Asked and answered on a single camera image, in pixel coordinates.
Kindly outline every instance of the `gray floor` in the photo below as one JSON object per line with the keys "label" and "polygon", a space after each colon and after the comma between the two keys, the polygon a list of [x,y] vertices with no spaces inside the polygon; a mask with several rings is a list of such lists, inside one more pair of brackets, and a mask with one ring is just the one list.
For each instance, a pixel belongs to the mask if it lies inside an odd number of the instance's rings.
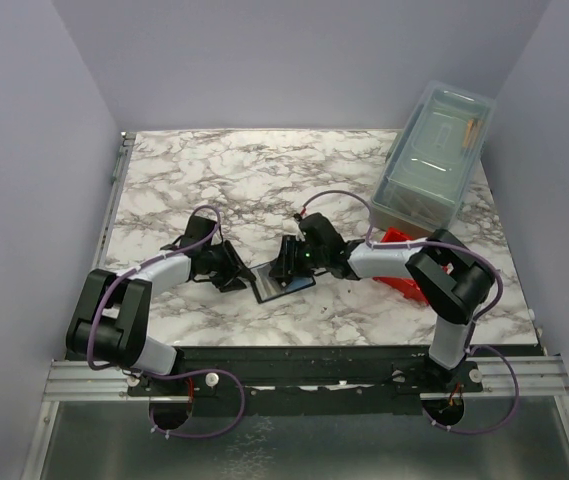
{"label": "gray floor", "polygon": [[[460,426],[488,426],[508,400],[474,400]],[[44,478],[569,480],[569,452],[552,398],[524,399],[504,429],[464,437],[423,417],[247,417],[215,440],[151,434],[147,406],[64,404]],[[196,419],[204,431],[227,419]]]}

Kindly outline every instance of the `red object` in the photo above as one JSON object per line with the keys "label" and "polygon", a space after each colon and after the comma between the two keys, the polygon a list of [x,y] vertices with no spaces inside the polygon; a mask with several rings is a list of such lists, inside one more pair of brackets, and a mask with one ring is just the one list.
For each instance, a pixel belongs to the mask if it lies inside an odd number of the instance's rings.
{"label": "red object", "polygon": [[[388,243],[406,242],[408,240],[413,239],[396,228],[389,228],[386,231],[384,238],[382,238],[382,242]],[[426,300],[426,297],[420,290],[420,287],[417,286],[417,283],[415,283],[415,280],[391,277],[374,277],[373,280],[385,283],[394,289],[399,290],[402,292],[402,295],[404,295],[404,298],[410,298],[411,300],[428,304],[428,300]]]}

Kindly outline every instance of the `marble table top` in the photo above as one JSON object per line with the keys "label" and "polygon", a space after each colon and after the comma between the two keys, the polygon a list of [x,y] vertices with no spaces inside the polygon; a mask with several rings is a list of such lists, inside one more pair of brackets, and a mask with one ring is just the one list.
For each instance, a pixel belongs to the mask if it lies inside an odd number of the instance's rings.
{"label": "marble table top", "polygon": [[[293,213],[311,195],[345,189],[368,198],[396,132],[211,130],[138,133],[106,266],[123,268],[157,253],[183,232],[193,208],[220,207],[224,235],[250,267],[277,256]],[[361,238],[367,213],[346,196],[321,211],[342,236]],[[501,271],[502,301],[478,322],[474,344],[535,344],[537,338],[482,168],[450,230]],[[419,345],[435,314],[373,280],[331,275],[259,305],[250,288],[219,293],[210,284],[176,287],[152,303],[149,335],[172,345]]]}

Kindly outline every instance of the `gray wall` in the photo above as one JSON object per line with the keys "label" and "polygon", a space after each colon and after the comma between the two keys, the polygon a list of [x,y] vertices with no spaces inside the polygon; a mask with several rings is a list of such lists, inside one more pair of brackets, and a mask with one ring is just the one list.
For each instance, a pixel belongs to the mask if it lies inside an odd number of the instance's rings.
{"label": "gray wall", "polygon": [[19,478],[119,134],[48,0],[0,0],[0,479]]}
{"label": "gray wall", "polygon": [[498,97],[485,168],[526,298],[569,371],[569,0],[553,0]]}
{"label": "gray wall", "polygon": [[54,0],[122,129],[400,128],[497,95],[548,0]]}

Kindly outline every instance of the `clear plastic box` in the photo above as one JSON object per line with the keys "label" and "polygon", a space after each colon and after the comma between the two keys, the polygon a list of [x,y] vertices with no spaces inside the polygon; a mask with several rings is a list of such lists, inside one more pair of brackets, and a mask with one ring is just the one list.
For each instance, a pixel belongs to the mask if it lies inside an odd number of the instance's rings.
{"label": "clear plastic box", "polygon": [[480,158],[495,101],[440,82],[422,94],[371,197],[374,226],[413,236],[446,228]]}

